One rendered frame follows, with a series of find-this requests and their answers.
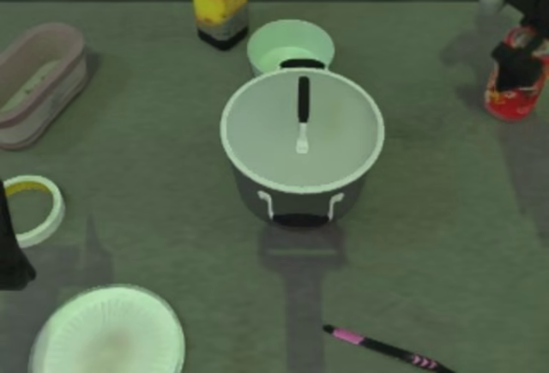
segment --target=tape roll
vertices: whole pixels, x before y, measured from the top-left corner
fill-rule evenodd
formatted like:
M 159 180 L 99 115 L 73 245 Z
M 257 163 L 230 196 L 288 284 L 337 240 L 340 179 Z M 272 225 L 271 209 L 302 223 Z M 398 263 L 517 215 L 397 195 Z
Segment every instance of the tape roll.
M 65 215 L 65 205 L 61 191 L 51 180 L 41 176 L 18 176 L 5 181 L 3 185 L 8 201 L 14 194 L 28 190 L 44 191 L 53 199 L 50 213 L 38 227 L 16 234 L 20 247 L 24 249 L 42 243 L 57 231 Z

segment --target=table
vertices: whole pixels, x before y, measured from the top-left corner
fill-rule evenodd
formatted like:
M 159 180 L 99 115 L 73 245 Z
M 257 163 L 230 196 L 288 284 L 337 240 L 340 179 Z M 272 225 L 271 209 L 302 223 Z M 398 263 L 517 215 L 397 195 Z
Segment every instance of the table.
M 332 70 L 363 86 L 386 120 L 359 203 L 320 232 L 344 242 L 323 263 L 270 254 L 278 237 L 238 198 L 218 126 L 250 78 L 245 44 L 203 44 L 185 3 L 0 4 L 1 46 L 64 21 L 84 32 L 94 73 L 35 146 L 0 153 L 2 177 L 46 176 L 68 206 L 55 237 L 27 250 L 39 278 L 0 293 L 0 371 L 25 371 L 47 317 L 109 283 L 173 306 L 187 373 L 416 371 L 327 337 L 323 322 L 459 372 L 546 371 L 547 95 L 519 124 L 479 108 L 489 51 L 515 21 L 474 12 L 472 3 L 251 6 L 252 28 L 301 18 L 328 30 Z

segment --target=paper plate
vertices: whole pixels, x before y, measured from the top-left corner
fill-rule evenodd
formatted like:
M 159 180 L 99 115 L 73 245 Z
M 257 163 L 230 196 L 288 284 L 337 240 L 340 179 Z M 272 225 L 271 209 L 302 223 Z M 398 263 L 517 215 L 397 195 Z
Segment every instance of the paper plate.
M 179 373 L 184 333 L 172 308 L 135 286 L 107 286 L 71 299 L 34 343 L 30 373 Z

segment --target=marker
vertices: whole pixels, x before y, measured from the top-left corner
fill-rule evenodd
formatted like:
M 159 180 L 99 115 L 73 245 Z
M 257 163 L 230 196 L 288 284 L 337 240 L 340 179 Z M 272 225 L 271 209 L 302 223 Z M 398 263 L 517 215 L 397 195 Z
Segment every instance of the marker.
M 336 339 L 346 341 L 352 345 L 362 346 L 367 349 L 371 349 L 375 352 L 382 353 L 386 356 L 392 356 L 393 358 L 399 358 L 405 363 L 414 365 L 424 370 L 435 371 L 437 373 L 455 373 L 453 370 L 442 366 L 439 362 L 420 356 L 419 354 L 407 352 L 406 350 L 399 349 L 390 345 L 381 343 L 374 339 L 369 339 L 356 333 L 352 333 L 342 328 L 335 328 L 330 325 L 324 325 L 323 330 L 334 336 Z

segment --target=soda can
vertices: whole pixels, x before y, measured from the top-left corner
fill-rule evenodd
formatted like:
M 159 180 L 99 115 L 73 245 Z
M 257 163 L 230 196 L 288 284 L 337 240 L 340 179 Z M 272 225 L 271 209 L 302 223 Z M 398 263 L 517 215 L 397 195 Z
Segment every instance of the soda can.
M 532 28 L 515 27 L 507 34 L 504 43 L 513 48 L 520 48 L 527 45 L 533 36 L 534 30 Z M 513 88 L 506 91 L 496 89 L 499 74 L 499 66 L 496 63 L 490 74 L 485 92 L 485 108 L 494 117 L 510 122 L 518 121 L 525 118 L 535 108 L 546 79 L 549 78 L 549 40 L 545 40 L 533 53 L 533 56 L 543 61 L 544 73 L 532 86 Z

